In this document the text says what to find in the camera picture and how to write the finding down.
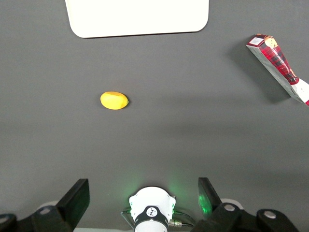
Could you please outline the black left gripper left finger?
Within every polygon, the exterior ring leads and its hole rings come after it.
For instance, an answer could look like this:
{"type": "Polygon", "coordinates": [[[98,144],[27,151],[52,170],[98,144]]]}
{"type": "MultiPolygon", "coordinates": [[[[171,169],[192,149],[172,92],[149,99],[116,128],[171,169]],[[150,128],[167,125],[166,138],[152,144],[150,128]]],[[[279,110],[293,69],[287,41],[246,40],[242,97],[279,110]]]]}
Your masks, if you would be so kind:
{"type": "Polygon", "coordinates": [[[72,232],[90,203],[88,179],[79,179],[55,204],[40,207],[18,220],[14,214],[1,214],[2,232],[72,232]]]}

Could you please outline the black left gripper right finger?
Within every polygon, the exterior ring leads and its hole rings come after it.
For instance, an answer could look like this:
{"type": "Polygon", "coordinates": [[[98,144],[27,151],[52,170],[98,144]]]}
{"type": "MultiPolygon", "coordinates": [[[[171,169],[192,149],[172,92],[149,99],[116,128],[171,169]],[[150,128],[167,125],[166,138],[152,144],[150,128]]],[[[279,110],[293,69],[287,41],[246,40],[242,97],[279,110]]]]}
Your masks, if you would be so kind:
{"type": "Polygon", "coordinates": [[[299,229],[282,212],[260,209],[256,215],[247,213],[234,203],[224,203],[210,180],[198,179],[198,201],[204,218],[193,232],[297,232],[299,229]]]}

